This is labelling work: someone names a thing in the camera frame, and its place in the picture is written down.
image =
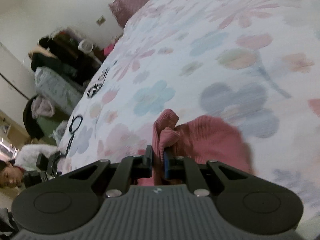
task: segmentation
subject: plastic bag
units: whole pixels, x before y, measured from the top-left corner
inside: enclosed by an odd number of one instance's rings
[[[57,145],[60,144],[64,133],[66,132],[68,121],[62,121],[56,130],[53,131],[54,139],[56,140]]]

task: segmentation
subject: white door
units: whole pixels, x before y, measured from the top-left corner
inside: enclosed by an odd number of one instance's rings
[[[27,99],[0,77],[0,109],[23,128],[23,110],[27,103]]]
[[[27,98],[36,95],[35,76],[0,42],[0,72]]]

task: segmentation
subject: gray gripper base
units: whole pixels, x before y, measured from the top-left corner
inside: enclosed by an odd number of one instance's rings
[[[127,194],[106,199],[98,214],[75,231],[50,236],[22,230],[13,238],[24,239],[303,240],[294,230],[272,236],[241,231],[220,216],[209,197],[191,194],[186,185],[131,186]]]

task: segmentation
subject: round black pad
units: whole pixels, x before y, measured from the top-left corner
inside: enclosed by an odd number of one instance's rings
[[[66,193],[47,192],[36,197],[35,208],[42,213],[55,214],[65,211],[71,203],[71,197]]]
[[[18,226],[44,235],[75,230],[98,210],[98,198],[91,185],[62,177],[26,189],[12,203]]]
[[[295,193],[259,178],[230,182],[218,196],[216,206],[230,224],[258,235],[296,228],[303,213]]]
[[[243,202],[249,210],[262,214],[272,213],[281,205],[280,199],[268,192],[249,193]]]

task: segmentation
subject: blue flower pattern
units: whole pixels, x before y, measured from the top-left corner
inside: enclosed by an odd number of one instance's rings
[[[72,145],[70,147],[68,157],[72,157],[77,152],[79,154],[83,154],[89,147],[89,140],[91,138],[93,132],[93,128],[88,129],[86,126],[82,128],[78,136],[72,141]]]
[[[200,106],[211,116],[238,124],[245,137],[269,138],[278,131],[279,119],[263,107],[267,99],[265,88],[257,83],[245,85],[238,92],[215,83],[202,92]]]
[[[294,191],[305,205],[320,216],[320,188],[314,182],[303,179],[301,172],[275,169],[273,182]]]
[[[143,116],[150,112],[159,114],[164,109],[164,104],[170,101],[175,94],[175,90],[167,88],[167,82],[159,80],[151,88],[143,88],[137,91],[133,99],[137,102],[134,113]]]
[[[150,75],[150,72],[149,71],[144,71],[144,72],[141,72],[139,73],[133,80],[133,84],[140,84],[142,83],[143,81],[145,81],[147,79],[147,77]]]
[[[190,56],[196,57],[207,50],[214,49],[222,45],[223,40],[228,36],[228,33],[219,33],[217,31],[209,32],[205,36],[194,40],[191,43],[192,50],[190,51]]]

